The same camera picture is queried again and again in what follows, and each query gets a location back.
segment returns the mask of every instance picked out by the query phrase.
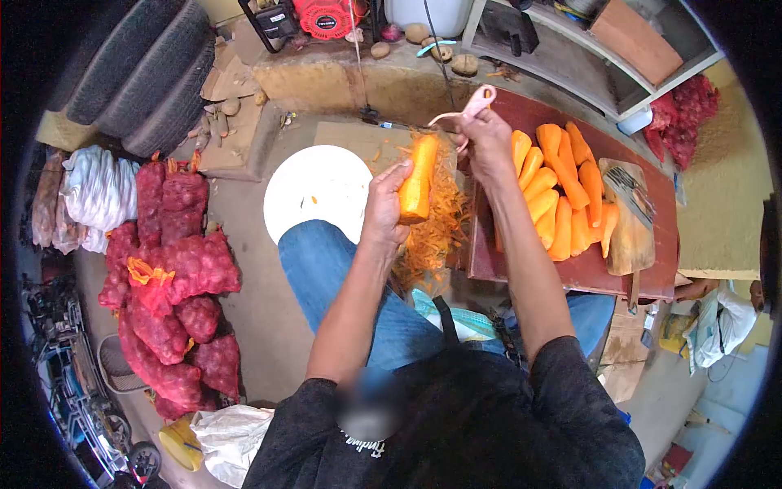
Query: yellow bucket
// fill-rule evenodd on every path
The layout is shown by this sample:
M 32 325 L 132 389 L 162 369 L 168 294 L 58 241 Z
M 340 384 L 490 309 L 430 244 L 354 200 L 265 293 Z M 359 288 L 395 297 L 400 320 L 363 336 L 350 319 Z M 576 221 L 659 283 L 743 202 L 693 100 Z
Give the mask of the yellow bucket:
M 190 429 L 193 413 L 182 416 L 160 429 L 158 437 L 163 448 L 177 463 L 191 472 L 201 468 L 203 453 L 196 434 Z

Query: yellow wall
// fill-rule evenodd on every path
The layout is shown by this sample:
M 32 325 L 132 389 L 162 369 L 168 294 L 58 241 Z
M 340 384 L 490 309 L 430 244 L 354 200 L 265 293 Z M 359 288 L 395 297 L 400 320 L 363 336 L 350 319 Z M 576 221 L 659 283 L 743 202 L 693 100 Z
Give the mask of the yellow wall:
M 198 0 L 206 10 L 212 25 L 242 15 L 242 8 L 236 0 Z
M 719 110 L 698 130 L 692 165 L 683 173 L 679 270 L 688 277 L 758 279 L 762 202 L 772 192 L 766 147 L 728 62 L 705 75 L 719 89 Z

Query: carrot peel shavings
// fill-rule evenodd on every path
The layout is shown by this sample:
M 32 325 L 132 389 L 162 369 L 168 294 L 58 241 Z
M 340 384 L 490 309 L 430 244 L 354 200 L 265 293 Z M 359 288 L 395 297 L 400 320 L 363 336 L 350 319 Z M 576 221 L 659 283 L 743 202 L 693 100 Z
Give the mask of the carrot peel shavings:
M 424 284 L 427 278 L 439 282 L 447 277 L 449 274 L 444 272 L 448 253 L 467 239 L 462 226 L 469 218 L 469 198 L 457 186 L 454 168 L 448 164 L 449 155 L 450 145 L 440 144 L 429 193 L 429 219 L 411 226 L 404 253 L 394 266 L 405 290 Z

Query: person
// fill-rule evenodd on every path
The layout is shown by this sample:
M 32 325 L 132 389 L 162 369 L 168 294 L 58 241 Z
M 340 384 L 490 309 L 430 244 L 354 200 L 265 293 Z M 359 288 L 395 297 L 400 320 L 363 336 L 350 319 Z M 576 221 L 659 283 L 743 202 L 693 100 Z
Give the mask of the person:
M 244 488 L 638 487 L 644 454 L 579 347 L 516 182 L 510 127 L 484 110 L 460 137 L 504 238 L 529 373 L 494 340 L 444 347 L 443 333 L 386 285 L 409 232 L 396 191 L 411 162 L 397 164 L 369 185 L 357 246 L 323 221 L 279 241 L 315 339 L 306 379 L 279 403 Z M 393 372 L 404 392 L 399 426 L 383 439 L 361 440 L 338 421 L 338 385 L 364 366 Z
M 683 333 L 691 349 L 691 358 L 697 367 L 707 369 L 716 361 L 741 345 L 766 302 L 763 288 L 755 280 L 749 286 L 749 300 L 734 291 L 732 280 L 691 279 L 676 287 L 676 302 L 696 300 L 698 319 Z

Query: hand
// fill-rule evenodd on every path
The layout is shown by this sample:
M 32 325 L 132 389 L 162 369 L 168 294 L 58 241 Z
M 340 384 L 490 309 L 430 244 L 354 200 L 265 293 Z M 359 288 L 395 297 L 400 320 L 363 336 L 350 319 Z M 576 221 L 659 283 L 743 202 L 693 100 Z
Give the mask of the hand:
M 474 120 L 460 124 L 461 141 L 469 138 L 470 168 L 484 188 L 516 182 L 511 155 L 511 126 L 497 113 L 482 110 Z
M 369 196 L 364 209 L 361 245 L 392 257 L 410 234 L 410 226 L 399 224 L 399 194 L 405 178 L 413 172 L 412 160 L 388 168 L 369 182 Z

